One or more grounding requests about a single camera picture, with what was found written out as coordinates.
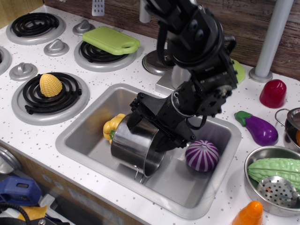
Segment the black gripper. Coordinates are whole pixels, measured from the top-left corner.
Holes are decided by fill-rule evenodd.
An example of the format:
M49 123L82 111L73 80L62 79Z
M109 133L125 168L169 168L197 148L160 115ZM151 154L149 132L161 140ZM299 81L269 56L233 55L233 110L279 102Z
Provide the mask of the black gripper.
M187 116L176 107L176 95L177 92L173 92L167 98L156 98L140 92L130 104L132 113L127 120L129 130L142 119L159 129L154 137L155 152L184 148L188 142L195 141L194 132L186 124Z

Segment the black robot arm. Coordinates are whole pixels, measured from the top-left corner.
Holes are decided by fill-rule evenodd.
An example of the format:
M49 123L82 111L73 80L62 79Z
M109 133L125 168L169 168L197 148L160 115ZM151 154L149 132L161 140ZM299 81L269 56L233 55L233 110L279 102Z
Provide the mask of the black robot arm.
M226 36L220 22L189 0L148 0L146 11L159 21L157 55L166 66L186 69L191 77L167 98L138 93L127 121L133 130L146 119L158 129L154 150L165 152L194 142L197 130L188 119L214 117L237 87L230 53L234 36Z

